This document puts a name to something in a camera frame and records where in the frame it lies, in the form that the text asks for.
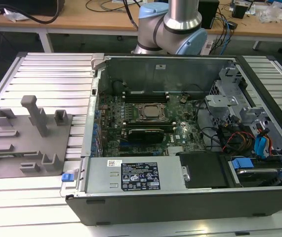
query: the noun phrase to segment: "gray floor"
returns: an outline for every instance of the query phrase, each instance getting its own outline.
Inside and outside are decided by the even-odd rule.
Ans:
[[[0,34],[0,81],[6,73],[17,51],[43,52],[41,42],[36,40],[32,33],[5,33],[7,42]],[[123,37],[118,41],[116,36],[94,35],[51,35],[55,52],[105,52],[105,53],[130,53],[136,46],[136,37]],[[228,45],[225,55],[273,55],[282,64],[282,53],[277,50],[281,42],[265,42],[259,51],[252,49],[253,41],[233,40]]]

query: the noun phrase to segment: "blue cable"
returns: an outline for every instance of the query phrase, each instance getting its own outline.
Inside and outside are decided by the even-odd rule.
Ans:
[[[230,31],[230,28],[229,28],[229,23],[227,22],[227,20],[225,19],[225,18],[223,18],[223,17],[216,17],[217,19],[220,19],[220,20],[222,20],[222,21],[224,21],[225,22],[225,24],[226,24],[226,26],[227,26],[227,31],[226,31],[226,36],[227,36],[227,39],[225,40],[225,42],[224,42],[224,45],[223,45],[223,48],[222,48],[222,50],[221,50],[221,52],[220,52],[220,55],[222,55],[223,53],[224,53],[224,51],[225,51],[225,49],[226,49],[226,46],[228,45],[228,43],[229,43],[229,39],[230,39],[230,34],[229,34],[229,31]]]
[[[225,51],[225,49],[226,49],[226,46],[228,45],[229,40],[230,40],[230,35],[229,35],[229,31],[230,31],[229,23],[228,23],[228,21],[227,21],[225,18],[223,18],[223,21],[225,21],[226,26],[227,26],[227,28],[228,28],[228,30],[227,30],[227,36],[228,36],[228,38],[226,39],[226,41],[225,41],[225,43],[224,43],[224,46],[223,46],[223,48],[222,48],[222,50],[221,50],[221,52],[220,52],[220,55],[222,55],[222,54],[224,53],[224,51]]]

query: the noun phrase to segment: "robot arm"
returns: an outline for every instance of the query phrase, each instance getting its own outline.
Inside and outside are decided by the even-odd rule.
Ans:
[[[135,54],[199,54],[206,38],[198,0],[170,0],[141,6]]]

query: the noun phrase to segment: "motherboard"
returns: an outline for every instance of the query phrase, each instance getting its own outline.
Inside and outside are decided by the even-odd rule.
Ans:
[[[181,93],[162,96],[99,96],[103,157],[174,156],[205,150],[196,126],[195,101]]]

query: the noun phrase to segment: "power supply label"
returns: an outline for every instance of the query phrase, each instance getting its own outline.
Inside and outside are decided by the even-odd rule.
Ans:
[[[122,163],[121,189],[123,191],[160,190],[157,163]]]

